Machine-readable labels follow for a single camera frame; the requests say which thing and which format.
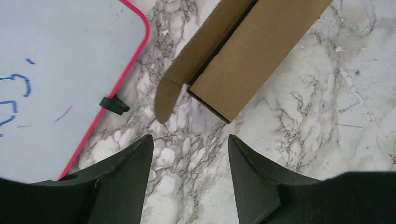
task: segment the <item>marble surface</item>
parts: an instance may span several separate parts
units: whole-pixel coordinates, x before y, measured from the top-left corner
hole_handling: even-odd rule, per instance
[[[227,137],[301,174],[395,170],[396,1],[335,0],[229,125],[183,94],[170,120],[153,113],[160,78],[219,0],[131,0],[151,39],[119,91],[132,110],[106,113],[72,171],[144,134],[155,139],[143,224],[238,223]]]

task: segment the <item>black clip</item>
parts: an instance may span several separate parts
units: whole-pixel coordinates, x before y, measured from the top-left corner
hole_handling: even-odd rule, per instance
[[[99,105],[106,110],[114,112],[118,115],[122,115],[124,112],[129,111],[129,106],[127,106],[122,100],[120,100],[117,95],[114,95],[112,99],[103,97],[103,100],[102,102],[100,102]]]

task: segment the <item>white drawing board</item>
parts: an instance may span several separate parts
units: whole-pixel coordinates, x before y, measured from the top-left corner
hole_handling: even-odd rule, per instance
[[[0,177],[65,175],[148,33],[127,0],[0,1]]]

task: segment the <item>cardboard box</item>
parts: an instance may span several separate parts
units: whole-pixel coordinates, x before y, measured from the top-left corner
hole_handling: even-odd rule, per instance
[[[222,0],[158,86],[165,123],[183,84],[226,123],[249,102],[331,0]]]

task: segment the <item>pink border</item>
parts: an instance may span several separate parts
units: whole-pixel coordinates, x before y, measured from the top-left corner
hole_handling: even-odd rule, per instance
[[[144,45],[146,45],[147,40],[149,39],[149,34],[150,34],[150,25],[149,25],[149,21],[147,20],[146,16],[136,6],[132,5],[132,3],[130,3],[128,0],[119,0],[119,1],[121,3],[123,3],[124,5],[126,5],[128,8],[130,8],[132,11],[134,11],[141,18],[141,20],[143,20],[144,27],[145,27],[146,30],[145,30],[145,34],[144,34],[143,40],[141,41],[141,43],[140,43],[137,51],[135,52],[134,56],[132,57],[132,59],[129,61],[128,65],[126,66],[126,68],[122,72],[122,74],[121,74],[120,78],[118,79],[117,83],[115,84],[115,86],[111,90],[111,92],[110,92],[110,94],[108,96],[109,98],[112,98],[116,94],[118,88],[121,85],[121,82],[124,80],[125,76],[127,75],[129,70],[131,69],[132,65],[135,63],[137,57],[139,56],[139,54],[143,50]],[[77,146],[76,151],[73,153],[73,155],[71,156],[69,162],[67,163],[66,167],[64,168],[63,172],[59,176],[59,179],[61,179],[62,177],[64,177],[67,174],[67,171],[70,169],[70,167],[73,164],[74,160],[76,159],[76,157],[80,153],[81,149],[83,148],[85,142],[88,140],[89,135],[93,131],[94,127],[97,125],[97,123],[98,123],[100,117],[103,115],[104,111],[105,111],[105,109],[101,108],[99,110],[98,114],[95,116],[95,119],[93,120],[92,124],[89,126],[88,131],[85,133],[85,135],[82,138],[80,144]]]

